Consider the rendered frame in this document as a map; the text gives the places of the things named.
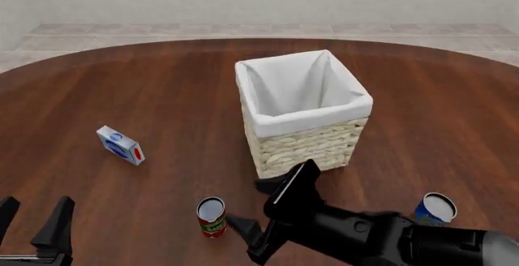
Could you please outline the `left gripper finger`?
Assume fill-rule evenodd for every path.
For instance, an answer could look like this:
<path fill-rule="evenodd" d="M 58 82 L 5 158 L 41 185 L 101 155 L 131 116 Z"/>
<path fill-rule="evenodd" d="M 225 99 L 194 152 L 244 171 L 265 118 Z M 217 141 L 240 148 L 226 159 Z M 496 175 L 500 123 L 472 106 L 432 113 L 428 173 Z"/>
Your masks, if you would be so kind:
<path fill-rule="evenodd" d="M 72 251 L 71 224 L 75 201 L 63 196 L 31 244 L 37 251 Z"/>
<path fill-rule="evenodd" d="M 20 202 L 12 196 L 0 201 L 0 236 L 5 236 L 8 227 L 18 212 Z"/>

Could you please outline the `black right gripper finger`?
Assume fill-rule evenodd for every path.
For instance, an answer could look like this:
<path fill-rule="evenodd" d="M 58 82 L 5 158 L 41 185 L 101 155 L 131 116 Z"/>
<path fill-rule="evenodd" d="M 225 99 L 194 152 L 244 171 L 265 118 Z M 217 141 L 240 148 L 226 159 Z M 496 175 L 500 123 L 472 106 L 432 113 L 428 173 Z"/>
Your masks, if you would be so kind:
<path fill-rule="evenodd" d="M 264 234 L 256 219 L 246 219 L 229 214 L 226 222 L 248 246 L 255 246 Z"/>
<path fill-rule="evenodd" d="M 285 177 L 263 178 L 254 181 L 255 189 L 265 195 L 272 195 L 283 184 Z"/>

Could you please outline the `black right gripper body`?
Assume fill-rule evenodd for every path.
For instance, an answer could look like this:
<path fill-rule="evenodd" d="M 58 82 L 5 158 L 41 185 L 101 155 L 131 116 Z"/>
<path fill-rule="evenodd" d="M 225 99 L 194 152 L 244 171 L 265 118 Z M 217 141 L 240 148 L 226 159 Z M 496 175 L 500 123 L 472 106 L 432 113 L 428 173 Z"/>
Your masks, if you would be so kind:
<path fill-rule="evenodd" d="M 248 246 L 247 254 L 257 264 L 264 264 L 288 241 L 306 235 L 316 209 L 324 204 L 315 188 L 320 176 L 318 165 L 309 159 L 295 165 L 277 190 L 268 195 L 264 214 L 268 225 L 255 246 Z"/>

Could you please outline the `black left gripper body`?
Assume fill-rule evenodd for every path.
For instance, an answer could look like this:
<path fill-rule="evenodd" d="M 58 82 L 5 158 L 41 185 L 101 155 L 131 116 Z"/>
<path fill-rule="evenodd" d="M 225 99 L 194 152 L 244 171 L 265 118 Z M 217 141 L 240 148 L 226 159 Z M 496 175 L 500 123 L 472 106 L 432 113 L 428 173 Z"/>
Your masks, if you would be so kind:
<path fill-rule="evenodd" d="M 0 266 L 71 266 L 72 248 L 37 248 L 35 255 L 0 255 Z"/>

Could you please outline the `red tomato sauce can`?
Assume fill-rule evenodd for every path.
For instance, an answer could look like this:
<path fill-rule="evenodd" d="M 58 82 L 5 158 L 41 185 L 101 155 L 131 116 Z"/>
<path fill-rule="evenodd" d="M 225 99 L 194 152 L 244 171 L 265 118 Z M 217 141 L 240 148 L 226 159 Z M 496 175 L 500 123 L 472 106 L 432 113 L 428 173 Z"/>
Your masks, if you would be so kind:
<path fill-rule="evenodd" d="M 226 231 L 226 213 L 223 199 L 212 196 L 202 199 L 196 208 L 202 234 L 207 238 L 219 238 Z"/>

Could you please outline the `wicker basket with white liner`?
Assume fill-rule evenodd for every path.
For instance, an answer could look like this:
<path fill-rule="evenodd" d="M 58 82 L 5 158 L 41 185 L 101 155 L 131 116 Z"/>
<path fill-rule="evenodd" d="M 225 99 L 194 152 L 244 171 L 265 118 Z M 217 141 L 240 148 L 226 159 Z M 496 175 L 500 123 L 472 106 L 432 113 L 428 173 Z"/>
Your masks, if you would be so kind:
<path fill-rule="evenodd" d="M 259 178 L 309 159 L 321 170 L 349 163 L 373 98 L 330 51 L 238 61 L 234 69 Z"/>

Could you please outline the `white and blue printed box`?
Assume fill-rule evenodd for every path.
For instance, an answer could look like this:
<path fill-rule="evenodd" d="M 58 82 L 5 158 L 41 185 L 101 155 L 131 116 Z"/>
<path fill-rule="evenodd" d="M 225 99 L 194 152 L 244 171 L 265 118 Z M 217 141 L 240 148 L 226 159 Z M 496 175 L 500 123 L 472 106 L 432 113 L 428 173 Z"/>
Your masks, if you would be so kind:
<path fill-rule="evenodd" d="M 139 143 L 124 134 L 108 126 L 104 126 L 97 130 L 97 135 L 108 151 L 129 161 L 133 165 L 139 165 L 145 160 Z"/>

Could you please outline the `blue printed can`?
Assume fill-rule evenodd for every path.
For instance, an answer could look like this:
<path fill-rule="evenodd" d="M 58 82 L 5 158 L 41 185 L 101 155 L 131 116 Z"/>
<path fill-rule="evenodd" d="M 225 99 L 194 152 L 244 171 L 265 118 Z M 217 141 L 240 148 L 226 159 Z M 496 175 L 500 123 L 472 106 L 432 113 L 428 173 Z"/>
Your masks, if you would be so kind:
<path fill-rule="evenodd" d="M 456 205 L 438 192 L 426 193 L 414 210 L 416 222 L 426 226 L 448 226 L 456 216 Z"/>

